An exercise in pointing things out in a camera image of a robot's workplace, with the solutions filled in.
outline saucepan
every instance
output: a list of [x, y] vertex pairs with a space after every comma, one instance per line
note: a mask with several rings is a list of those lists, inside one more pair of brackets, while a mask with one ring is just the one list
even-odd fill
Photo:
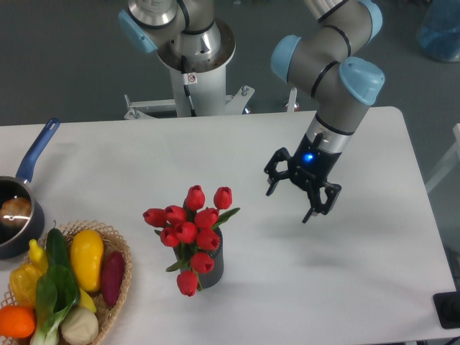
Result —
[[29, 186], [35, 163], [60, 125], [58, 119], [46, 123], [19, 165], [16, 177], [0, 176], [0, 259], [15, 257], [29, 249], [31, 239], [39, 239], [45, 215]]

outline light blue joint cap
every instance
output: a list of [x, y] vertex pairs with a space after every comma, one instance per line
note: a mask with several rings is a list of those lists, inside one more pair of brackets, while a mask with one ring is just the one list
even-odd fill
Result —
[[371, 14], [372, 19], [372, 33], [368, 43], [379, 33], [383, 25], [383, 16], [380, 8], [372, 2], [372, 0], [358, 0], [360, 3], [365, 5]]
[[146, 54], [154, 52], [157, 49], [155, 43], [142, 31], [126, 11], [122, 10], [118, 14], [118, 20], [124, 33], [137, 49]]
[[286, 83], [288, 82], [290, 61], [292, 60], [294, 50], [301, 39], [301, 37], [293, 34], [286, 36], [280, 40], [275, 50], [273, 50], [270, 66], [272, 71]]
[[348, 91], [367, 106], [375, 103], [385, 82], [385, 75], [380, 68], [354, 56], [343, 61], [339, 75]]

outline yellow pepper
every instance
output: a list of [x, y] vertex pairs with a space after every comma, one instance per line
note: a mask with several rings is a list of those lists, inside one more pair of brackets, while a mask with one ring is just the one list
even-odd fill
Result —
[[73, 237], [70, 246], [72, 265], [78, 286], [87, 293], [101, 288], [101, 266], [104, 256], [104, 243], [97, 231], [86, 229]]
[[48, 271], [48, 258], [46, 256], [46, 251], [38, 245], [37, 241], [31, 239], [29, 241], [29, 258], [42, 273]]
[[96, 304], [94, 304], [93, 298], [91, 298], [91, 296], [88, 295], [88, 293], [86, 293], [85, 290], [83, 290], [81, 287], [80, 287], [80, 302], [78, 302], [78, 306], [89, 309], [93, 313], [97, 311]]
[[33, 264], [22, 264], [9, 275], [11, 291], [21, 307], [35, 308], [37, 281], [43, 275]]

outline woven basket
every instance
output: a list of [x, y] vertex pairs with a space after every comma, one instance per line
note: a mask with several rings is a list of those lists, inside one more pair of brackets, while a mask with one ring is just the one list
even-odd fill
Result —
[[[123, 237], [115, 230], [112, 226], [107, 226], [103, 223], [98, 223], [97, 221], [76, 221], [75, 223], [69, 223], [67, 225], [61, 225], [58, 228], [64, 235], [65, 240], [68, 243], [68, 246], [72, 244], [73, 237], [80, 231], [84, 229], [93, 229], [96, 230], [103, 240], [104, 247], [104, 259], [110, 253], [118, 250], [123, 254], [125, 271], [123, 276], [123, 283], [121, 284], [121, 292], [119, 299], [116, 302], [116, 305], [111, 308], [109, 307], [102, 297], [102, 293], [90, 293], [89, 295], [93, 298], [94, 304], [96, 305], [96, 317], [99, 322], [99, 334], [91, 343], [91, 345], [98, 345], [102, 342], [107, 332], [114, 323], [116, 316], [118, 315], [121, 307], [124, 304], [124, 301], [127, 296], [129, 286], [131, 285], [131, 271], [132, 271], [132, 262], [131, 254], [129, 252], [129, 247], [124, 241]], [[40, 239], [38, 244], [45, 248], [46, 238]], [[24, 258], [24, 262], [30, 262], [29, 257]], [[16, 299], [14, 298], [11, 288], [8, 286], [8, 292], [5, 293], [5, 299], [0, 302], [0, 308], [3, 308], [5, 305], [15, 305]], [[0, 337], [0, 344], [2, 345], [23, 345], [28, 344], [29, 339], [13, 339]], [[59, 345], [68, 345], [68, 343], [60, 337]]]

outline fake vegetable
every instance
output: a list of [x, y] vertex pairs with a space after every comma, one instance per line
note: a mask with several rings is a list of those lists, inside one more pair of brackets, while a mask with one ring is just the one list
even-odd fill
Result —
[[60, 330], [70, 345], [87, 345], [98, 336], [98, 319], [88, 309], [77, 307], [67, 314]]
[[27, 338], [35, 330], [35, 315], [31, 308], [6, 305], [0, 309], [0, 336]]
[[79, 297], [70, 270], [59, 264], [50, 265], [37, 283], [37, 329], [30, 345], [56, 345], [58, 327]]
[[46, 237], [46, 254], [48, 266], [60, 265], [67, 268], [74, 284], [78, 286], [77, 278], [70, 264], [67, 242], [65, 242], [64, 235], [59, 229], [53, 228], [48, 232]]
[[42, 275], [42, 271], [33, 264], [22, 264], [19, 268], [11, 271], [9, 284], [18, 305], [35, 308], [37, 281]]
[[88, 293], [101, 289], [101, 265], [104, 243], [97, 231], [86, 229], [73, 237], [70, 246], [70, 262], [77, 277], [78, 286]]
[[81, 287], [79, 289], [80, 289], [80, 302], [78, 302], [78, 306], [87, 308], [92, 313], [95, 313], [97, 310], [96, 310], [96, 305], [94, 304], [93, 298], [91, 298], [91, 296], [88, 295], [85, 292], [85, 290], [83, 290]]
[[121, 252], [110, 253], [104, 264], [101, 275], [102, 297], [108, 305], [113, 307], [120, 296], [120, 287], [123, 282], [124, 259]]
[[42, 273], [48, 269], [48, 258], [46, 251], [38, 245], [37, 240], [31, 239], [29, 241], [29, 258]]

